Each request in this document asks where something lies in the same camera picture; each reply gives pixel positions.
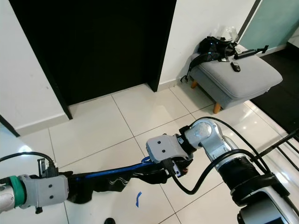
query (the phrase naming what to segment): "black rug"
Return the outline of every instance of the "black rug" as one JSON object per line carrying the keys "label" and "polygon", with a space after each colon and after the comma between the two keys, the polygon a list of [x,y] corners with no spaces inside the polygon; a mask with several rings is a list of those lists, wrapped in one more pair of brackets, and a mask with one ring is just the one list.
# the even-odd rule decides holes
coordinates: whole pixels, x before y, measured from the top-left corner
{"label": "black rug", "polygon": [[290,44],[261,59],[274,67],[283,81],[251,101],[290,133],[299,128],[299,49]]}

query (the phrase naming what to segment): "green ring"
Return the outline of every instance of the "green ring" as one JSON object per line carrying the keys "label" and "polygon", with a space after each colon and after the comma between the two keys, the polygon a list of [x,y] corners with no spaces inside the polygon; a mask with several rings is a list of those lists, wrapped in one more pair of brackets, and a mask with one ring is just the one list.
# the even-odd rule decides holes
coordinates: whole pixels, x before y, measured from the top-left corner
{"label": "green ring", "polygon": [[25,202],[25,192],[20,179],[16,176],[10,176],[10,182],[14,189],[14,207],[21,206]]}

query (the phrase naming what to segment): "white tile floor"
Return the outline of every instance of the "white tile floor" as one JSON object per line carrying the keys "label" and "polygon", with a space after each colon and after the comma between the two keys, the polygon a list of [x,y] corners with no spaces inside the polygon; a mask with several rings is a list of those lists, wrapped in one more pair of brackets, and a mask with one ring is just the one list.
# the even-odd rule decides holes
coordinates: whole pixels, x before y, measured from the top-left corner
{"label": "white tile floor", "polygon": [[[149,138],[178,133],[179,128],[199,117],[214,116],[212,108],[210,98],[200,88],[191,89],[190,84],[156,93],[141,85],[71,106],[73,120],[27,136],[16,138],[1,127],[0,157],[26,150],[43,152],[56,160],[61,171],[76,173],[127,166],[147,156],[145,143]],[[250,101],[223,110],[215,117],[231,124],[259,151],[286,135]],[[221,127],[240,148],[248,149],[235,134]],[[282,148],[299,164],[298,155],[289,146]],[[21,156],[0,163],[0,178],[37,174],[36,159]],[[276,151],[265,159],[299,207],[298,172]],[[188,188],[193,187],[208,164],[204,151],[198,150],[188,175],[180,181]],[[137,208],[135,201],[140,191]],[[231,200],[228,187],[213,170],[193,196],[183,193],[172,179],[161,185],[131,179],[123,192],[94,192],[93,200],[87,204],[66,201],[45,207],[39,215],[34,213],[34,208],[3,212],[0,224],[101,224],[107,217],[113,217],[118,224],[232,224],[237,223],[239,209]]]}

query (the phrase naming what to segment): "gray ottoman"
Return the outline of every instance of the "gray ottoman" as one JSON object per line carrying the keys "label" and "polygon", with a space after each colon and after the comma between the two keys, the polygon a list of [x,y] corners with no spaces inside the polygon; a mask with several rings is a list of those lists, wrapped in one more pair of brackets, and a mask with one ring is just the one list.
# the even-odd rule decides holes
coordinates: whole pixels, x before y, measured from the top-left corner
{"label": "gray ottoman", "polygon": [[257,56],[236,60],[241,71],[235,72],[230,62],[211,61],[194,67],[189,75],[191,88],[199,84],[215,101],[214,113],[264,94],[282,81],[278,71]]}

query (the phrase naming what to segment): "remote control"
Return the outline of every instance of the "remote control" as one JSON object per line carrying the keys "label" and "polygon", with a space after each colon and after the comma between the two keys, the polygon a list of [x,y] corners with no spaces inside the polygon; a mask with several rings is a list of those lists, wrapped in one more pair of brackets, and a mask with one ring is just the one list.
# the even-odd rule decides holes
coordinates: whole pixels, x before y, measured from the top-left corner
{"label": "remote control", "polygon": [[237,72],[241,71],[240,66],[237,62],[232,62],[230,65],[232,66],[234,71],[237,71]]}

